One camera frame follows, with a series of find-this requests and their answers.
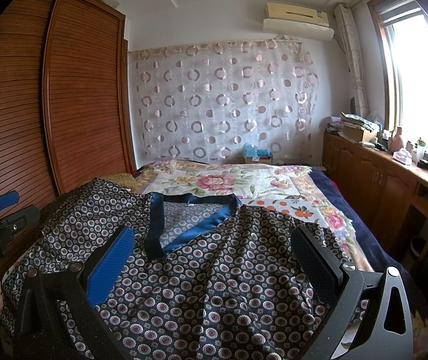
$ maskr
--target metal screw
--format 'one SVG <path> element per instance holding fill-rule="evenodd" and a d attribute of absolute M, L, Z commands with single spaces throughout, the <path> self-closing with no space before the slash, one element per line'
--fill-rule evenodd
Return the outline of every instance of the metal screw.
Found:
<path fill-rule="evenodd" d="M 355 265 L 352 264 L 351 262 L 345 262 L 344 264 L 342 264 L 342 267 L 349 272 L 354 272 L 355 271 Z"/>
<path fill-rule="evenodd" d="M 34 276 L 36 276 L 37 275 L 37 269 L 36 268 L 31 268 L 29 271 L 28 271 L 28 277 L 29 278 L 33 278 Z"/>
<path fill-rule="evenodd" d="M 74 262 L 69 266 L 69 270 L 71 272 L 79 272 L 82 267 L 83 267 L 83 264 L 81 264 L 80 262 Z"/>
<path fill-rule="evenodd" d="M 394 276 L 395 278 L 399 276 L 399 270 L 395 266 L 390 266 L 387 268 L 387 272 L 389 275 Z"/>

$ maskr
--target navy blue blanket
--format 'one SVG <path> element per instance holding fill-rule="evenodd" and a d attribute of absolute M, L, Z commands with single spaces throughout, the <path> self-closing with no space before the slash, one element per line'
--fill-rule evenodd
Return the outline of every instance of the navy blue blanket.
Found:
<path fill-rule="evenodd" d="M 331 202 L 338 210 L 342 211 L 347 218 L 352 220 L 352 226 L 355 229 L 357 242 L 361 246 L 361 249 L 366 255 L 372 269 L 376 272 L 384 272 L 388 266 L 395 266 L 402 276 L 411 311 L 419 311 L 423 318 L 428 319 L 428 305 L 426 299 L 403 266 L 382 249 L 374 235 L 345 201 L 340 192 L 325 176 L 325 174 L 323 174 L 319 169 L 312 168 L 312 172 L 309 173 L 309 175 L 329 202 Z"/>

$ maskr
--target cardboard box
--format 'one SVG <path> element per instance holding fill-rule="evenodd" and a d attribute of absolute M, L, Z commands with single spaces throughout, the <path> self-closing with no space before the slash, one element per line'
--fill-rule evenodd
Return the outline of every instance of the cardboard box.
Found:
<path fill-rule="evenodd" d="M 370 140 L 376 136 L 375 132 L 345 125 L 342 127 L 342 132 L 346 137 L 354 139 L 356 142 L 370 142 Z"/>
<path fill-rule="evenodd" d="M 272 157 L 259 157 L 259 161 L 252 161 L 252 157 L 246 157 L 247 164 L 267 164 L 272 165 Z"/>

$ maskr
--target black patterned garment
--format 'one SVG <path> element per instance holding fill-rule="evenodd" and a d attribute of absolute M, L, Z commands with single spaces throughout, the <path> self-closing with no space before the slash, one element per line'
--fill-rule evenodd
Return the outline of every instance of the black patterned garment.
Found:
<path fill-rule="evenodd" d="M 84 262 L 118 226 L 134 230 L 135 249 L 96 309 L 134 359 L 292 359 L 328 308 L 291 253 L 301 222 L 234 195 L 136 195 L 95 179 L 43 217 L 42 238 L 3 284 L 11 333 L 26 272 Z M 348 261 L 330 230 L 305 225 Z M 93 358 L 64 302 L 59 310 L 76 348 Z"/>

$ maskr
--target pink bottle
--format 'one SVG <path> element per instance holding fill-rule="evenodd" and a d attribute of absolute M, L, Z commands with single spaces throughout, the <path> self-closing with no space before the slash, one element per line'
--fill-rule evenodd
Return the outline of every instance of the pink bottle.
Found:
<path fill-rule="evenodd" d="M 404 147 L 402 140 L 402 127 L 397 127 L 395 135 L 392 137 L 392 152 L 398 152 Z"/>

